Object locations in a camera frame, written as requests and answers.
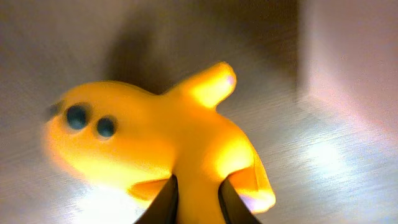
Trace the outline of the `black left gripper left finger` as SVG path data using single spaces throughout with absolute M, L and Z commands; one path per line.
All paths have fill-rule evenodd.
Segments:
M 176 224 L 177 209 L 178 181 L 172 175 L 134 224 Z

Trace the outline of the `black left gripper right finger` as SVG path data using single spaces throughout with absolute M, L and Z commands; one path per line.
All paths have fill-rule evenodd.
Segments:
M 226 224 L 261 224 L 245 206 L 228 179 L 220 184 L 218 200 Z

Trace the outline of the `orange rubber toy figure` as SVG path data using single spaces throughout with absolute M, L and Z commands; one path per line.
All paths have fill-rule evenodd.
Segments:
M 72 175 L 122 190 L 143 207 L 175 178 L 177 223 L 229 223 L 225 182 L 250 215 L 263 213 L 276 198 L 261 158 L 216 110 L 235 86 L 226 62 L 159 95 L 124 82 L 86 83 L 51 106 L 44 144 Z

